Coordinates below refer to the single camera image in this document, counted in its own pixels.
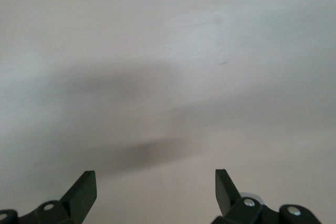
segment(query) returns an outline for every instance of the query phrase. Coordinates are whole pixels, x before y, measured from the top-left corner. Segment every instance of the beige surface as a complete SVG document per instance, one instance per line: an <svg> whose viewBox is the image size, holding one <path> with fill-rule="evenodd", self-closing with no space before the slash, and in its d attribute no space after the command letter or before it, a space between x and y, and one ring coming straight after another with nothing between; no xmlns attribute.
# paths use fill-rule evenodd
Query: beige surface
<svg viewBox="0 0 336 224"><path fill-rule="evenodd" d="M226 168L335 223L335 0L0 6L0 209L95 169L85 223L207 224Z"/></svg>

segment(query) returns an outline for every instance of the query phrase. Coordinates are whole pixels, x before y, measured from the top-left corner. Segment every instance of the black metal part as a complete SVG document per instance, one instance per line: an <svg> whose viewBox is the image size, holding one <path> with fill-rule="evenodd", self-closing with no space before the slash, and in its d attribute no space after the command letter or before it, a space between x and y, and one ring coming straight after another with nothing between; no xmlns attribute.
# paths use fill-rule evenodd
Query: black metal part
<svg viewBox="0 0 336 224"><path fill-rule="evenodd" d="M0 224L81 224L96 198L95 172L86 171L61 200L45 202L19 218L15 210L0 210L0 215L6 215Z"/></svg>
<svg viewBox="0 0 336 224"><path fill-rule="evenodd" d="M283 205L275 212L255 199L242 198L224 169L216 170L216 198L223 216L218 216L212 224L321 224L302 206ZM246 199L253 204L245 203ZM290 213L289 207L297 208L299 214Z"/></svg>

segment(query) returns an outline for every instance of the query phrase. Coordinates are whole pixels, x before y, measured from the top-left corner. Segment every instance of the black bracket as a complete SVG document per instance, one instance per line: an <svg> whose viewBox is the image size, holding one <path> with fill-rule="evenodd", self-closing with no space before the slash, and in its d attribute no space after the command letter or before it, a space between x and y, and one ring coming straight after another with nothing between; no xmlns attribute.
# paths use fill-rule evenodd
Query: black bracket
<svg viewBox="0 0 336 224"><path fill-rule="evenodd" d="M86 171L60 200L45 202L22 217L12 209L0 210L0 224L81 224L96 198L96 175Z"/></svg>
<svg viewBox="0 0 336 224"><path fill-rule="evenodd" d="M321 224L307 208L283 205L279 212L259 201L241 197L226 170L216 170L216 198L223 216L212 224Z"/></svg>

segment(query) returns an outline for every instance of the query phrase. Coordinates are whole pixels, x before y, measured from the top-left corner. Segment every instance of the gray surface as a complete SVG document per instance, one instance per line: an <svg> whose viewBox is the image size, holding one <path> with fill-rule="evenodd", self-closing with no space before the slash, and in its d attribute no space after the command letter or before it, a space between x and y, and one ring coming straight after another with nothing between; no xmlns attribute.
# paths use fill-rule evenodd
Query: gray surface
<svg viewBox="0 0 336 224"><path fill-rule="evenodd" d="M335 223L335 0L0 6L0 208L95 169L85 223L206 224L226 168Z"/></svg>

